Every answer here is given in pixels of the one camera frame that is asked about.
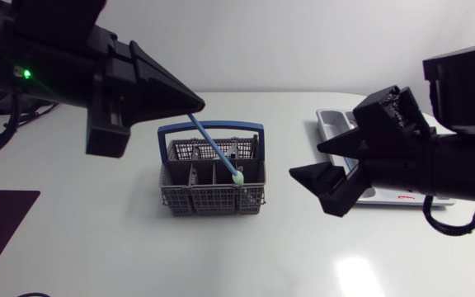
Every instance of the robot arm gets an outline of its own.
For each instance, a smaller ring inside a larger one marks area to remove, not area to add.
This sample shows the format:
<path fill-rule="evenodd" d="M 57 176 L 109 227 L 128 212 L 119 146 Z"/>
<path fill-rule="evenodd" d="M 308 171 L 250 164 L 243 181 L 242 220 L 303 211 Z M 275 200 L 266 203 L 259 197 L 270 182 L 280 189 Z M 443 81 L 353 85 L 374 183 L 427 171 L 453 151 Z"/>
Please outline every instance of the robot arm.
<path fill-rule="evenodd" d="M 87 108 L 87 153 L 119 158 L 132 125 L 205 104 L 136 42 L 96 26 L 105 4 L 0 1 L 0 90 Z"/>
<path fill-rule="evenodd" d="M 426 195 L 429 223 L 448 235 L 475 228 L 448 226 L 430 214 L 431 197 L 475 200 L 475 47 L 424 61 L 435 118 L 456 134 L 430 128 L 408 88 L 369 95 L 354 110 L 358 128 L 319 144 L 322 153 L 359 159 L 345 175 L 330 163 L 293 168 L 291 176 L 321 202 L 323 211 L 345 215 L 367 188 Z"/>

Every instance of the green led light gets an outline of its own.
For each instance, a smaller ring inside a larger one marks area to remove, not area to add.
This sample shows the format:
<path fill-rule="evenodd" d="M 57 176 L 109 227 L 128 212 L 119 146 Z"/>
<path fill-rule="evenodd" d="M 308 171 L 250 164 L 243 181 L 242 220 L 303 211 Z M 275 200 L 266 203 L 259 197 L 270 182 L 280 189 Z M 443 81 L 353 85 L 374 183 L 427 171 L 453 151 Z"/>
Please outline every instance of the green led light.
<path fill-rule="evenodd" d="M 29 79 L 29 78 L 31 78 L 31 77 L 32 77 L 32 73 L 31 73 L 31 71 L 30 71 L 29 69 L 23 70 L 23 78 Z"/>

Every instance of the gray plastic basket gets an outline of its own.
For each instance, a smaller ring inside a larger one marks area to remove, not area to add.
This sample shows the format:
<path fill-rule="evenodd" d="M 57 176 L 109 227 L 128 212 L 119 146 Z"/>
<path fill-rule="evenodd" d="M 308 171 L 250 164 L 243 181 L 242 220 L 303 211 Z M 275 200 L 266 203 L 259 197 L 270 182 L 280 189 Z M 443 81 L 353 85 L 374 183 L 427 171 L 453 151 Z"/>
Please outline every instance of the gray plastic basket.
<path fill-rule="evenodd" d="M 224 127 L 214 126 L 213 123 L 201 122 L 205 128 L 229 128 L 228 122 L 224 122 Z M 230 129 L 241 129 L 243 124 L 252 125 L 243 122 L 232 123 L 240 125 Z M 259 213 L 261 205 L 265 204 L 266 170 L 265 162 L 261 159 L 264 156 L 263 128 L 262 125 L 254 125 L 253 130 L 261 128 L 260 139 L 254 135 L 250 139 L 214 140 L 224 152 L 232 146 L 237 147 L 237 152 L 229 161 L 242 170 L 245 177 L 242 186 L 233 184 L 232 173 L 224 166 L 223 161 L 214 159 L 217 155 L 204 139 L 170 142 L 163 157 L 165 162 L 162 164 L 159 186 L 163 204 L 170 208 L 174 216 Z M 161 127 L 159 133 L 169 133 L 170 126 Z"/>

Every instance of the metal tray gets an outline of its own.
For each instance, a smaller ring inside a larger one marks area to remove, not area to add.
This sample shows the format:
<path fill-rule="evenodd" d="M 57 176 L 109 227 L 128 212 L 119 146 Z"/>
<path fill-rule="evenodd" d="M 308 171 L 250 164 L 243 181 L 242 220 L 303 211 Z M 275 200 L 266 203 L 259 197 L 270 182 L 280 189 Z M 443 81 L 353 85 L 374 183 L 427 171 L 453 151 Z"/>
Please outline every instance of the metal tray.
<path fill-rule="evenodd" d="M 317 110 L 318 130 L 322 140 L 326 141 L 351 129 L 357 124 L 353 112 L 342 110 Z M 358 160 L 344 158 L 337 155 L 329 155 L 333 164 L 343 166 L 346 172 L 356 166 Z M 391 191 L 384 189 L 368 189 L 358 199 L 360 204 L 380 204 L 380 205 L 422 205 L 425 196 L 409 192 Z M 435 197 L 433 205 L 447 206 L 455 204 L 454 199 Z"/>

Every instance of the brush handle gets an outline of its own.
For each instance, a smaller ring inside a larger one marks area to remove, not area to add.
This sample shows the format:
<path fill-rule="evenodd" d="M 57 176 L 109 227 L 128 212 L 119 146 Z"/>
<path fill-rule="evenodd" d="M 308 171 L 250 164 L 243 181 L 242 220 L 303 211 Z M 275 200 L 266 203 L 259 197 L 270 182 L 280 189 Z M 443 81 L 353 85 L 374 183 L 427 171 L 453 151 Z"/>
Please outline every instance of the brush handle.
<path fill-rule="evenodd" d="M 221 149 L 219 149 L 219 146 L 215 144 L 214 140 L 206 133 L 205 128 L 203 128 L 203 125 L 194 117 L 192 114 L 188 114 L 188 117 L 190 118 L 191 122 L 194 123 L 194 126 L 197 128 L 197 130 L 205 137 L 206 141 L 210 144 L 212 149 L 218 154 L 219 158 L 221 161 L 223 161 L 224 166 L 227 167 L 227 169 L 232 173 L 232 175 L 236 176 L 238 174 L 238 170 L 232 166 L 230 161 L 227 159 L 227 156 L 224 155 L 223 152 L 221 152 Z"/>

